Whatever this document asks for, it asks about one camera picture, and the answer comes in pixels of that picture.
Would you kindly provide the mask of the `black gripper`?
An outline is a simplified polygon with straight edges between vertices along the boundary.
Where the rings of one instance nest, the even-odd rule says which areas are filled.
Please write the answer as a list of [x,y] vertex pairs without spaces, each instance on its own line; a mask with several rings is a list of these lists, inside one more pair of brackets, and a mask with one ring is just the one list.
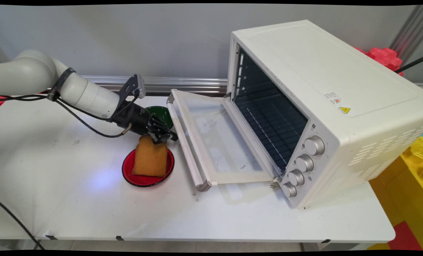
[[177,141],[177,133],[170,130],[159,118],[151,118],[150,112],[137,104],[121,104],[110,119],[111,123],[139,135],[150,135],[154,144],[164,144],[168,140]]

